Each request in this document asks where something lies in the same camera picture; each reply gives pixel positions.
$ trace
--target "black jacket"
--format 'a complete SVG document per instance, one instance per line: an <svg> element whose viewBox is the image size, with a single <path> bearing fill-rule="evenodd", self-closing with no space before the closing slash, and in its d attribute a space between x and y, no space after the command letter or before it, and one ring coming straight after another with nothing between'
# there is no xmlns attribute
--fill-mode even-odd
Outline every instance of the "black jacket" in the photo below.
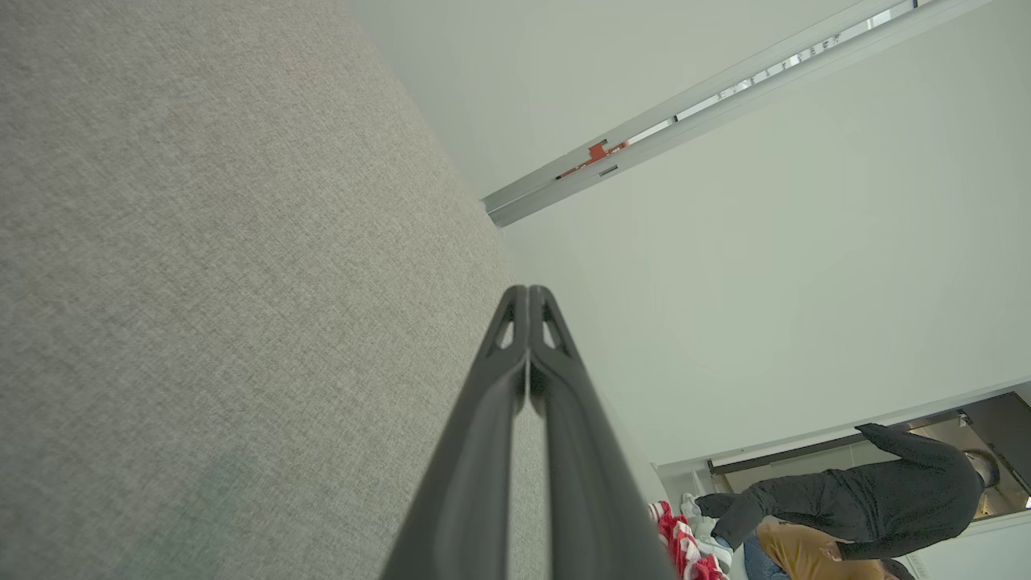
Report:
<svg viewBox="0 0 1031 580"><path fill-rule="evenodd" d="M859 502L875 538L838 544L842 558L897 557L966 530L985 484L962 451L874 423L856 429L900 459L828 472Z"/></svg>

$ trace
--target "man's arm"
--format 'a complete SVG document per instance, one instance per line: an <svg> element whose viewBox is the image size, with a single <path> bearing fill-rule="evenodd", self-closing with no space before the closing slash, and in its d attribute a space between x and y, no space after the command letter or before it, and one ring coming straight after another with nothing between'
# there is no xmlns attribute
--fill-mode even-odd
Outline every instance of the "man's arm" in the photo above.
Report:
<svg viewBox="0 0 1031 580"><path fill-rule="evenodd" d="M878 449L929 468L947 468L956 463L959 450L952 445L876 423L856 428Z"/></svg>
<svg viewBox="0 0 1031 580"><path fill-rule="evenodd" d="M945 540L936 531L886 536L875 542L837 543L841 559L897 558Z"/></svg>

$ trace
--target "shoe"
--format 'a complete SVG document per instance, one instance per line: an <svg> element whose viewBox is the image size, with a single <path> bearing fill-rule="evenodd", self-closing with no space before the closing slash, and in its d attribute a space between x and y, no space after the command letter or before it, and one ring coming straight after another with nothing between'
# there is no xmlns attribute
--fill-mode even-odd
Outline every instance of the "shoe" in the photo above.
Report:
<svg viewBox="0 0 1031 580"><path fill-rule="evenodd" d="M680 513L688 518L688 525L692 530L699 527L706 520L712 520L712 518L702 515L702 509L698 507L697 498L693 493L685 493L680 497Z"/></svg>
<svg viewBox="0 0 1031 580"><path fill-rule="evenodd" d="M729 577L730 565L734 561L734 550L720 544L711 536L707 538L695 536L695 541L698 542L698 549L703 554L712 554L716 557L717 564L720 565L720 572Z"/></svg>

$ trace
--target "jeans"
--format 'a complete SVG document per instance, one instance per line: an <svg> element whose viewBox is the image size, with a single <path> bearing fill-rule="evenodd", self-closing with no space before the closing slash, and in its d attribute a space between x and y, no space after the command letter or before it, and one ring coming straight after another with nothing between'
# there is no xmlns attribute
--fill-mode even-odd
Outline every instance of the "jeans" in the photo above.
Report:
<svg viewBox="0 0 1031 580"><path fill-rule="evenodd" d="M744 540L744 572L749 580L791 580L788 573L766 554L754 532Z"/></svg>

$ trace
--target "black hair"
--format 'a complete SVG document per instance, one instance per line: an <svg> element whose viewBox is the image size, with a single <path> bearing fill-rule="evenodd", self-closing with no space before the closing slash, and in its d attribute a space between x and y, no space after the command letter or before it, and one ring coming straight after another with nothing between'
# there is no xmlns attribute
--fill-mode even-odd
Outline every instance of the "black hair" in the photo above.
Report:
<svg viewBox="0 0 1031 580"><path fill-rule="evenodd" d="M880 566L885 567L885 572L898 578L899 580L916 580L905 566L897 559L882 558Z"/></svg>
<svg viewBox="0 0 1031 580"><path fill-rule="evenodd" d="M973 455L978 459L984 459L986 464L992 469L992 473L989 474L989 481L985 482L985 488L994 487L999 484L999 479L1002 478L1002 472L999 471L999 460L984 449L964 449L963 453L968 455Z"/></svg>

